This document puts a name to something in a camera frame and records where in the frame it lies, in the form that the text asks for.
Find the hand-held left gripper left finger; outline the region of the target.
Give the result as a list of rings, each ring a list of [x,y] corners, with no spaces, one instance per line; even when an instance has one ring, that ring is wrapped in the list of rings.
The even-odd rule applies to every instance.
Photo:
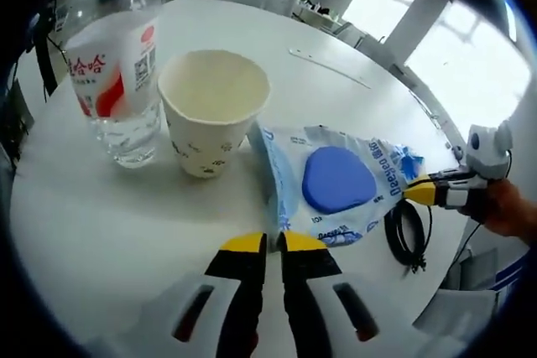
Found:
[[[142,357],[249,357],[258,343],[267,236],[226,241],[202,274],[189,274],[140,316]]]

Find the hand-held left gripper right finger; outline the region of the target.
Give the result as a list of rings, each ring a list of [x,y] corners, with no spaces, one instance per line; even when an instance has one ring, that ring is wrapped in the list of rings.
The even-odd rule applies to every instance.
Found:
[[[279,236],[284,308],[299,357],[417,357],[420,333],[364,276],[342,271],[326,245]]]

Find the person's right hand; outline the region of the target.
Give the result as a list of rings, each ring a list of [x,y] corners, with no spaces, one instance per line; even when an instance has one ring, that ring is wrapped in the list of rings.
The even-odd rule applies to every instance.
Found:
[[[487,204],[482,211],[482,223],[492,233],[517,237],[528,246],[536,242],[536,204],[525,199],[508,179],[487,187]]]

